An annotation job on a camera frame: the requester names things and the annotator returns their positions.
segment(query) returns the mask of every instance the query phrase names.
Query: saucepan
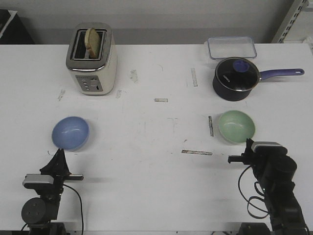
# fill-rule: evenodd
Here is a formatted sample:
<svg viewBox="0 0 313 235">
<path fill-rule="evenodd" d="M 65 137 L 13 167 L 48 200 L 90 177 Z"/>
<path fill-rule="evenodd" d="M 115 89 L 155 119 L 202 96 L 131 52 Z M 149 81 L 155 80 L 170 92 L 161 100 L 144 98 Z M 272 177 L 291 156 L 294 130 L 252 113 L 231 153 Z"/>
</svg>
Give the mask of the saucepan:
<svg viewBox="0 0 313 235">
<path fill-rule="evenodd" d="M 215 68 L 213 88 L 223 99 L 238 101 L 246 98 L 259 83 L 274 76 L 303 75 L 303 69 L 267 70 L 259 72 L 249 60 L 229 57 L 220 61 Z"/>
</svg>

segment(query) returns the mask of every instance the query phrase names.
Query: gray wall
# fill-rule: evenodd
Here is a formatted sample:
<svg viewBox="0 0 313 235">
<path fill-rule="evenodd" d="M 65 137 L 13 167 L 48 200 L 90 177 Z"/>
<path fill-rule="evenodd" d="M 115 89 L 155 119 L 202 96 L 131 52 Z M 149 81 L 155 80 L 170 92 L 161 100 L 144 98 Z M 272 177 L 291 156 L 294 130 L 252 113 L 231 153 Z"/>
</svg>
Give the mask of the gray wall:
<svg viewBox="0 0 313 235">
<path fill-rule="evenodd" d="M 68 44 L 81 22 L 104 22 L 117 44 L 199 44 L 213 36 L 269 43 L 293 0 L 1 0 L 38 44 Z"/>
</svg>

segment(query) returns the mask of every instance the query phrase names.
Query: bread slice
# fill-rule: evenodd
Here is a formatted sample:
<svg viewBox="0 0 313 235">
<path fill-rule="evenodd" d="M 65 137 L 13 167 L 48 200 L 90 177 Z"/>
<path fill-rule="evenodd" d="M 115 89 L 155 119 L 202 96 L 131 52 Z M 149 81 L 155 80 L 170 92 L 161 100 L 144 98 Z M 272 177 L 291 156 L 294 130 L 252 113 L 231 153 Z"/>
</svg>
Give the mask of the bread slice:
<svg viewBox="0 0 313 235">
<path fill-rule="evenodd" d="M 97 59 L 99 56 L 101 39 L 94 28 L 89 28 L 85 34 L 85 47 L 91 59 Z"/>
</svg>

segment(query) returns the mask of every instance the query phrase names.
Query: pan handle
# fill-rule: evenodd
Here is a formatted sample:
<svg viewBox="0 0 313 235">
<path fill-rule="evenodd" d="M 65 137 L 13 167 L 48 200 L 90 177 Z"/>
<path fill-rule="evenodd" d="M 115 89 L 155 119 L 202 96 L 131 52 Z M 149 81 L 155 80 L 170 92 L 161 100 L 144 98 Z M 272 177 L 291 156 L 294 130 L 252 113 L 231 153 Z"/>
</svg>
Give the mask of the pan handle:
<svg viewBox="0 0 313 235">
<path fill-rule="evenodd" d="M 267 70 L 260 72 L 260 80 L 263 81 L 270 77 L 274 76 L 295 76 L 295 75 L 303 75 L 303 69 L 287 69 L 287 70 Z"/>
</svg>

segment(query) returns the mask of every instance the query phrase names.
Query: pot lid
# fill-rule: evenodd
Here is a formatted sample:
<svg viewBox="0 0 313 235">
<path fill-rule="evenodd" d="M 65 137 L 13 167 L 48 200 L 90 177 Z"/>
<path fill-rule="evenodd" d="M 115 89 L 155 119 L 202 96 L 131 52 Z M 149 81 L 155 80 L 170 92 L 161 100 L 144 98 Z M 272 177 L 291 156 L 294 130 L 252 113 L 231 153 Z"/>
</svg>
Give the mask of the pot lid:
<svg viewBox="0 0 313 235">
<path fill-rule="evenodd" d="M 230 57 L 219 62 L 215 76 L 226 88 L 241 92 L 251 90 L 260 80 L 256 66 L 240 57 Z"/>
</svg>

